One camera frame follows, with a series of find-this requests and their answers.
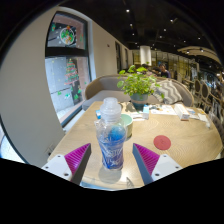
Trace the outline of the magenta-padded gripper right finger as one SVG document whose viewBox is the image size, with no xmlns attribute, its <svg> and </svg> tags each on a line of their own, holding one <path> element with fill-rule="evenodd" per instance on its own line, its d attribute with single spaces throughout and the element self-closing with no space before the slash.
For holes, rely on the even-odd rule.
<svg viewBox="0 0 224 224">
<path fill-rule="evenodd" d="M 133 155 L 145 185 L 182 169 L 182 167 L 167 154 L 158 155 L 136 143 L 133 144 Z"/>
</svg>

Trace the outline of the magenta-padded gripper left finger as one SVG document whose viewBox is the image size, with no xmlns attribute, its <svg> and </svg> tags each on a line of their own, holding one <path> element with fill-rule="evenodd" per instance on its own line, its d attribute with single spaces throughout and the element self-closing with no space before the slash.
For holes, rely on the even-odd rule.
<svg viewBox="0 0 224 224">
<path fill-rule="evenodd" d="M 42 169 L 79 185 L 91 155 L 91 144 L 85 144 L 66 155 L 57 154 Z"/>
</svg>

